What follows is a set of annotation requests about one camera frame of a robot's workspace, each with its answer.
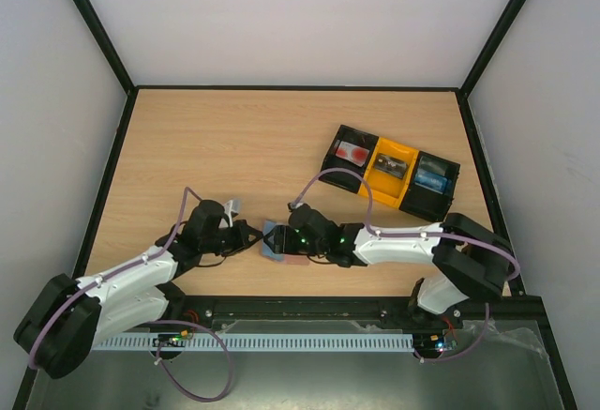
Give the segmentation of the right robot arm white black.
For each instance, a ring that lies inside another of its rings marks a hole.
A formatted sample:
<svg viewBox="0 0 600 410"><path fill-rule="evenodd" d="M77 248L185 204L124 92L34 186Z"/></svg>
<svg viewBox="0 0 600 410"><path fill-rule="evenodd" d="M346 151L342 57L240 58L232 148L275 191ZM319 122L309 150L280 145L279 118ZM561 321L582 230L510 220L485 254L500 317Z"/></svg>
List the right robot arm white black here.
<svg viewBox="0 0 600 410"><path fill-rule="evenodd" d="M431 326L463 301L501 300L505 284L518 270L504 238L460 213L420 227L382 228L362 222L337 224L309 205L300 205L287 223L267 221L262 233L262 253L274 261L301 256L345 268L435 266L435 275L416 283L409 304L411 320L421 327Z"/></svg>

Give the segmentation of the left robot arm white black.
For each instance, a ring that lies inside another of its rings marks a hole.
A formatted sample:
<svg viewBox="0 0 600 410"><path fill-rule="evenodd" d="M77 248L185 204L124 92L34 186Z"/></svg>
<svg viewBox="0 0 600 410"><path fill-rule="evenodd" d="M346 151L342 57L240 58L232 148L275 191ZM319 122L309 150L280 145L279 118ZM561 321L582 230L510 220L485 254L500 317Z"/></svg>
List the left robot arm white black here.
<svg viewBox="0 0 600 410"><path fill-rule="evenodd" d="M51 278L13 334L30 368L62 378L98 344L171 313L184 296L174 279L198 267L205 254L226 259L262 238L237 214L235 200L224 205L202 200L134 258L77 279Z"/></svg>

